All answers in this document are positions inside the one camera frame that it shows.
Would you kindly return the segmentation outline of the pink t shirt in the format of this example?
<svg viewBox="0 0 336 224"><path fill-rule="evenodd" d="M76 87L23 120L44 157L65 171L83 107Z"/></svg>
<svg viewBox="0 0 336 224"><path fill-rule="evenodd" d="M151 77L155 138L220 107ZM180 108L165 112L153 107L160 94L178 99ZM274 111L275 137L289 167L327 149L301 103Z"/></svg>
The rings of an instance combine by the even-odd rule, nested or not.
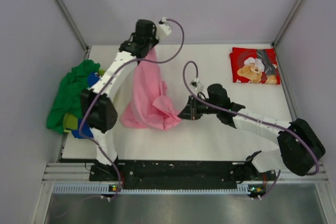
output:
<svg viewBox="0 0 336 224"><path fill-rule="evenodd" d="M133 74L132 98L121 115L123 126L167 131L182 120L178 117L158 64L141 61Z"/></svg>

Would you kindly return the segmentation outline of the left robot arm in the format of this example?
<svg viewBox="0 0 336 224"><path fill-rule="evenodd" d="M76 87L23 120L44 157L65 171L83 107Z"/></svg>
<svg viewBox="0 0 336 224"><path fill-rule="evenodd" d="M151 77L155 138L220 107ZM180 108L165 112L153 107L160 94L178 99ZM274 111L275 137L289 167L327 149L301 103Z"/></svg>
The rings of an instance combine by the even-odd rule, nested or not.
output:
<svg viewBox="0 0 336 224"><path fill-rule="evenodd" d="M116 57L101 79L80 95L83 119L79 134L95 143L96 159L103 164L101 174L107 180L114 180L119 174L119 168L114 164L118 157L112 130L118 120L114 97L127 76L138 66L138 62L170 33L171 27L166 18L158 23L139 19L135 32L120 45Z"/></svg>

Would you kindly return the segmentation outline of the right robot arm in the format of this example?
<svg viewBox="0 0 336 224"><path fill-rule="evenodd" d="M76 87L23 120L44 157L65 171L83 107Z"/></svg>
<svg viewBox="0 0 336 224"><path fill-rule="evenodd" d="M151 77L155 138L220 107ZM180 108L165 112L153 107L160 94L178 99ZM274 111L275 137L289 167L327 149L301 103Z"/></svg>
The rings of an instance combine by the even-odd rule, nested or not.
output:
<svg viewBox="0 0 336 224"><path fill-rule="evenodd" d="M277 145L273 151L256 151L247 157L245 174L252 180L271 170L288 169L298 176L313 175L319 171L318 162L326 149L303 119L293 122L275 120L259 115L230 100L221 84L208 86L208 96L202 95L202 86L192 81L185 108L179 113L182 120L199 120L204 114L214 114L219 121L237 130L263 137Z"/></svg>

